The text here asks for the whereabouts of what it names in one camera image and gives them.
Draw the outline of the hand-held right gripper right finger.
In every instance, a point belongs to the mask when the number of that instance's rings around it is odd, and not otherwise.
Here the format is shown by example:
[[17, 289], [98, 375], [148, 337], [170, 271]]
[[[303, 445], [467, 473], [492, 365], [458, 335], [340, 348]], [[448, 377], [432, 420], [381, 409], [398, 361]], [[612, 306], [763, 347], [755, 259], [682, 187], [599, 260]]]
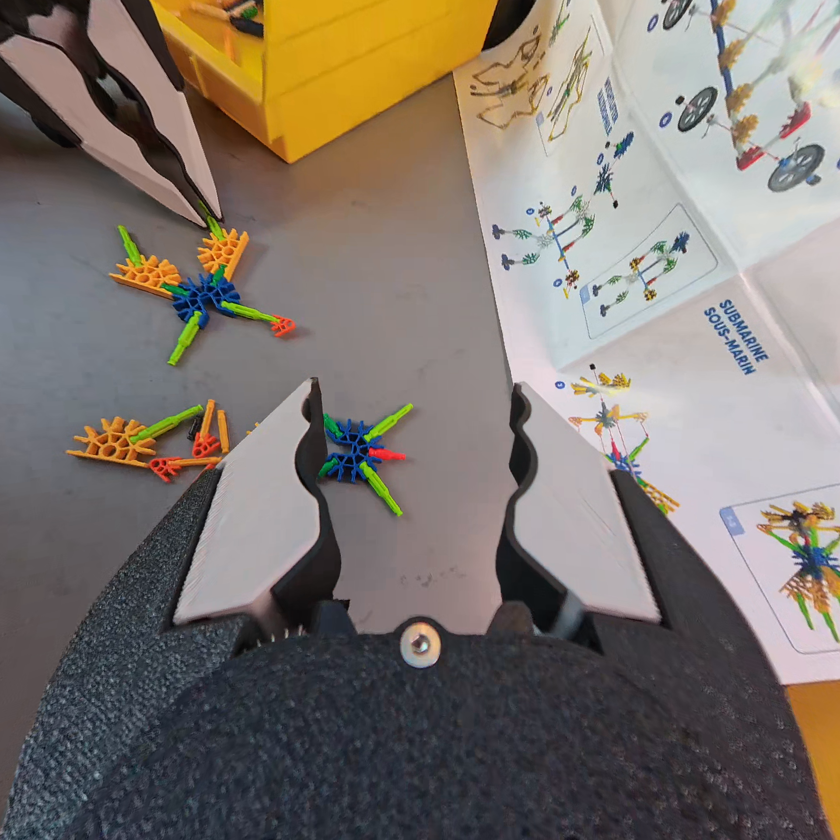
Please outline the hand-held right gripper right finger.
[[526, 382], [513, 386], [508, 500], [496, 571], [537, 635], [572, 638], [589, 614], [660, 624], [661, 613], [602, 455]]

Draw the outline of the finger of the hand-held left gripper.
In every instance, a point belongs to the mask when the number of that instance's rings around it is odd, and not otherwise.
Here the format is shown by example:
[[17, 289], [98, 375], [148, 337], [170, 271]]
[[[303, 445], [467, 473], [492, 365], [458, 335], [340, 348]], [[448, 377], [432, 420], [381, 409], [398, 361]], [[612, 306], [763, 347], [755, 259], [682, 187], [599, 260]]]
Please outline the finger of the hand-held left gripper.
[[105, 65], [139, 97], [158, 136], [177, 157], [188, 194], [224, 221], [214, 177], [158, 18], [146, 1], [90, 1], [87, 36]]
[[2, 2], [2, 94], [46, 136], [80, 148], [200, 228], [211, 218], [139, 97], [87, 34], [90, 1]]

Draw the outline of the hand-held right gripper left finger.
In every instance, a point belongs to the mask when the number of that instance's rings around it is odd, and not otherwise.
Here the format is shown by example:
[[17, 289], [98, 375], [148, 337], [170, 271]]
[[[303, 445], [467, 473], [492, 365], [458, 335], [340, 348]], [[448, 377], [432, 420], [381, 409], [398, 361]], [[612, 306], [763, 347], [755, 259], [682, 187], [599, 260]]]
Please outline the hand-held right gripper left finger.
[[246, 615], [264, 634], [309, 630], [341, 572], [318, 483], [325, 438], [320, 383], [311, 377], [224, 457], [174, 625]]

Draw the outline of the small blue connector green rods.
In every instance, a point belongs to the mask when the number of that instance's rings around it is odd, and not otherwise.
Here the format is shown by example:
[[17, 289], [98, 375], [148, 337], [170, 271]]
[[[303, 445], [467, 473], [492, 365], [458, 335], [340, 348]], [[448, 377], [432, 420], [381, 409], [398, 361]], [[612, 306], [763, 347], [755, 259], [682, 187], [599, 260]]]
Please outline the small blue connector green rods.
[[385, 463], [405, 461], [406, 455], [384, 446], [382, 440], [413, 408], [413, 404], [405, 404], [373, 425], [362, 421], [355, 423], [350, 418], [340, 422], [323, 413], [324, 432], [340, 450], [328, 453], [318, 477], [352, 484], [361, 481], [373, 490], [393, 515], [401, 517], [403, 510], [381, 478], [379, 468]]

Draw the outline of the large blue connector fan assembly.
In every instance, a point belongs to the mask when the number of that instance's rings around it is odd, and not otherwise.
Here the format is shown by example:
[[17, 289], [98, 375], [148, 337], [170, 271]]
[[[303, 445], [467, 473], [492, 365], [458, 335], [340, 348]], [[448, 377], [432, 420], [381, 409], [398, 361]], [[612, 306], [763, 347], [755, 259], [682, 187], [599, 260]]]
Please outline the large blue connector fan assembly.
[[209, 236], [197, 250], [203, 271], [196, 279], [182, 276], [168, 259], [146, 256], [129, 230], [117, 227], [125, 259], [110, 277], [117, 283], [148, 292], [171, 304], [182, 330], [167, 364], [177, 366], [196, 336], [205, 329], [213, 311], [230, 319], [246, 319], [267, 324], [273, 335], [284, 338], [297, 329], [290, 318], [246, 306], [234, 283], [235, 271], [249, 244], [249, 234], [234, 228], [211, 226]]

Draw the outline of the grey desk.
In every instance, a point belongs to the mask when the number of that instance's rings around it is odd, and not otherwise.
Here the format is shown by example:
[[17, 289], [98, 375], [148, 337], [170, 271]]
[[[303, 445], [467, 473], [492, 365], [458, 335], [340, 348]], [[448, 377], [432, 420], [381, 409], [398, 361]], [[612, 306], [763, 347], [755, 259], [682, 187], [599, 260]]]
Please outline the grey desk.
[[117, 226], [184, 277], [200, 231], [2, 100], [2, 807], [77, 625], [196, 476], [68, 456], [102, 417], [213, 398], [238, 442], [309, 376], [338, 419], [412, 403], [385, 438], [407, 459], [381, 469], [401, 518], [368, 486], [322, 486], [336, 595], [376, 633], [414, 615], [483, 632], [501, 600], [511, 384], [453, 81], [292, 165], [194, 91], [190, 106], [225, 219], [250, 236], [234, 282], [297, 330], [215, 314], [171, 367], [171, 306], [109, 277]]

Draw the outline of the pile of toy pieces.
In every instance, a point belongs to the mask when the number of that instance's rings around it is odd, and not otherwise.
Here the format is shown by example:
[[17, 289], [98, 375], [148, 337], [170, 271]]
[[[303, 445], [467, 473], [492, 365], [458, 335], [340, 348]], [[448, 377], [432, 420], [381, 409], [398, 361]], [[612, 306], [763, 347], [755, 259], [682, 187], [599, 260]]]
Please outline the pile of toy pieces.
[[263, 39], [265, 26], [263, 23], [264, 2], [198, 2], [192, 1], [187, 5], [190, 12], [202, 14], [220, 20], [238, 32]]

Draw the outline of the toy instruction sheet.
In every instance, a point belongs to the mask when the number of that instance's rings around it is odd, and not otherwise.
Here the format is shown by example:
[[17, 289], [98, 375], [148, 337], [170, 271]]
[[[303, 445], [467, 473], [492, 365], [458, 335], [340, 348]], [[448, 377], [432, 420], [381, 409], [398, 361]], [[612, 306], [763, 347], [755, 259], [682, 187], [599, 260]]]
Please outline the toy instruction sheet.
[[511, 373], [838, 680], [838, 2], [535, 2], [455, 86]]

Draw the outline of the yellow fan connector green rod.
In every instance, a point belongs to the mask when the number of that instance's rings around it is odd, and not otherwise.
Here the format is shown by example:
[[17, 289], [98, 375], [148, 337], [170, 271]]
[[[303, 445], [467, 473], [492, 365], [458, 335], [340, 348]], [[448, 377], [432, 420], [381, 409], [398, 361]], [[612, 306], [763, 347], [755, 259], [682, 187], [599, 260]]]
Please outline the yellow fan connector green rod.
[[203, 415], [204, 411], [203, 405], [195, 405], [150, 426], [120, 416], [111, 420], [102, 418], [100, 428], [85, 426], [85, 434], [74, 437], [80, 448], [68, 449], [66, 454], [111, 465], [150, 469], [158, 439], [186, 420]]

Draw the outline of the yellow storage bin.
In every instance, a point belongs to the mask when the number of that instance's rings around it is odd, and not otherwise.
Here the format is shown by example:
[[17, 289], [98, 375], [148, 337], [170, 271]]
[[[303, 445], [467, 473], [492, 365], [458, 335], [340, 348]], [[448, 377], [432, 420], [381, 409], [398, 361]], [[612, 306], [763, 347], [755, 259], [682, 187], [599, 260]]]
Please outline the yellow storage bin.
[[493, 1], [266, 1], [263, 39], [152, 7], [185, 80], [293, 163], [475, 58]]

